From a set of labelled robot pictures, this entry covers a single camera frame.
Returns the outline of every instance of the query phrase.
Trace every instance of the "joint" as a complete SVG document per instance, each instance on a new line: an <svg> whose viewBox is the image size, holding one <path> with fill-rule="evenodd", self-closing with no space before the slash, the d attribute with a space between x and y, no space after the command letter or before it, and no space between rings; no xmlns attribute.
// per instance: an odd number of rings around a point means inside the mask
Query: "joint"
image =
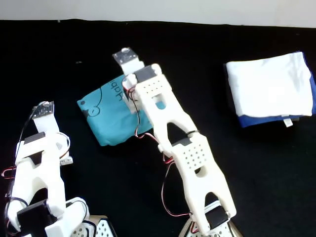
<svg viewBox="0 0 316 237"><path fill-rule="evenodd" d="M214 193L205 196L205 216L211 230L229 221L227 212Z"/></svg>
<svg viewBox="0 0 316 237"><path fill-rule="evenodd" d="M17 218L22 236L45 236L45 227L57 221L57 218L50 214L46 199L18 211Z"/></svg>

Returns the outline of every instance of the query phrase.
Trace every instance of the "white cloth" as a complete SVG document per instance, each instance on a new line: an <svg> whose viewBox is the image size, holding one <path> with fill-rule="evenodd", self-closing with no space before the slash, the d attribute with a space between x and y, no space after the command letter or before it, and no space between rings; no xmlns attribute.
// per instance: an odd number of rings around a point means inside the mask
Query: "white cloth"
<svg viewBox="0 0 316 237"><path fill-rule="evenodd" d="M226 64L240 117L311 116L311 72L302 52Z"/></svg>

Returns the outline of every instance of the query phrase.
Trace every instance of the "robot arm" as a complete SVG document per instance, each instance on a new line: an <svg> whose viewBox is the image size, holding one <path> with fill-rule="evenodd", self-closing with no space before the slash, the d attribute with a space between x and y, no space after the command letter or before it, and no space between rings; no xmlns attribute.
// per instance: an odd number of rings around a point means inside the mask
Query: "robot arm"
<svg viewBox="0 0 316 237"><path fill-rule="evenodd" d="M43 102L32 114L37 134L17 144L16 175L8 203L8 223L22 236L69 237L89 217L85 201L65 200L60 165L72 163L69 138L59 132L53 102ZM47 199L30 205L35 193L47 188Z"/></svg>
<svg viewBox="0 0 316 237"><path fill-rule="evenodd" d="M212 229L235 216L236 208L207 138L199 133L190 116L183 111L158 64L144 67L130 48L113 56L126 76L124 101L131 108L131 100L134 100L137 108L145 111L154 128L158 149L173 158L180 172L192 220L203 235L209 235ZM157 102L162 102L164 108L158 107ZM167 131L170 122L182 129L187 137L171 144ZM213 195L219 201L209 202Z"/></svg>

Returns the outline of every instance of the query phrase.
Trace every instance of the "black tablecloth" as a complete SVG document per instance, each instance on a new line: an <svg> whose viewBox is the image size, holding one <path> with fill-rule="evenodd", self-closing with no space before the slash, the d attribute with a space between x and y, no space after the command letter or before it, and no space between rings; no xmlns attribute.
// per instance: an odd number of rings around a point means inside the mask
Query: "black tablecloth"
<svg viewBox="0 0 316 237"><path fill-rule="evenodd" d="M74 164L61 167L66 199L83 197L91 214L106 214L119 236L177 236L185 217L163 209L166 171L151 139L100 147L76 101L121 74L112 53L130 46L159 63L174 94L208 137L225 173L246 237L315 236L316 118L240 128L229 109L223 64L301 50L316 71L316 30L180 23L0 21L1 168L33 105L55 101L60 130L71 138ZM33 124L25 136L36 132ZM1 180L4 196L7 182ZM175 168L165 198L186 212Z"/></svg>

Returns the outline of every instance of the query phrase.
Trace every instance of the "blue bag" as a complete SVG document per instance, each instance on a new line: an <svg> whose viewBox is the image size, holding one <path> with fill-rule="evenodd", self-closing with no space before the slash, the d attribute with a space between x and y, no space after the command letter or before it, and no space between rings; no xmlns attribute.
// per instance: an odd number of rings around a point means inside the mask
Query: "blue bag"
<svg viewBox="0 0 316 237"><path fill-rule="evenodd" d="M123 101L122 80L124 75L101 86L77 101L81 111L101 146L115 146L134 135L137 114L131 114ZM145 112L139 111L138 133L152 128Z"/></svg>

